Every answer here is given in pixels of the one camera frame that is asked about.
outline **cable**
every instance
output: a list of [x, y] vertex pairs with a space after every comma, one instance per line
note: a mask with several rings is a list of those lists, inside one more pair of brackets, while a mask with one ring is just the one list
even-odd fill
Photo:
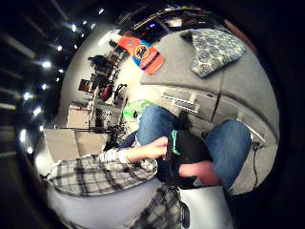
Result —
[[253, 150], [254, 150], [254, 174], [255, 174], [255, 183], [254, 183], [254, 188], [256, 187], [257, 183], [258, 183], [258, 176], [257, 176], [257, 170], [256, 170], [256, 166], [255, 166], [255, 157], [256, 157], [256, 152], [261, 149], [262, 146], [259, 145], [258, 142], [254, 142], [254, 146], [253, 146]]

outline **blue jeans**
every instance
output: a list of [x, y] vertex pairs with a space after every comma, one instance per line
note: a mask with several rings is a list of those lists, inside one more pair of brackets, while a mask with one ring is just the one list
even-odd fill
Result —
[[[133, 135], [136, 135], [141, 145], [146, 145], [161, 136], [170, 135], [172, 130], [181, 129], [184, 129], [184, 124], [179, 118], [164, 108], [151, 105], [144, 110], [139, 129]], [[249, 130], [241, 122], [227, 120], [214, 127], [204, 140], [213, 158], [214, 172], [219, 175], [222, 185], [228, 190], [237, 178], [249, 153], [251, 145]], [[165, 181], [169, 168], [168, 162], [161, 158], [157, 162], [156, 176], [161, 181]]]

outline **patterned pillow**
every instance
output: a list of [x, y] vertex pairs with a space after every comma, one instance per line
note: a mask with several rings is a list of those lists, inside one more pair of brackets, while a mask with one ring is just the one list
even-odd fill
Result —
[[203, 29], [191, 32], [196, 49], [191, 70], [202, 78], [239, 59], [245, 52], [238, 38], [223, 31]]

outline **green item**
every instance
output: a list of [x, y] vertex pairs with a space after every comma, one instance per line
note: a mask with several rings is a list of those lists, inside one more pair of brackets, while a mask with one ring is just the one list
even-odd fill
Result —
[[123, 110], [124, 119], [128, 122], [135, 122], [137, 117], [141, 115], [147, 106], [151, 106], [153, 103], [146, 99], [141, 99], [130, 103], [125, 106]]

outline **knee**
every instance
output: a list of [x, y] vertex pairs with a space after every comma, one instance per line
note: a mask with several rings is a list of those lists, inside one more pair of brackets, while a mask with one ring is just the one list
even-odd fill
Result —
[[224, 127], [228, 128], [232, 131], [232, 133], [240, 133], [241, 135], [244, 135], [245, 137], [250, 137], [250, 131], [248, 127], [236, 120], [226, 120], [223, 122]]
[[157, 105], [147, 106], [141, 115], [141, 119], [147, 119], [150, 117], [156, 118], [157, 116], [159, 116], [162, 113], [163, 110], [165, 110], [165, 109], [161, 108]]

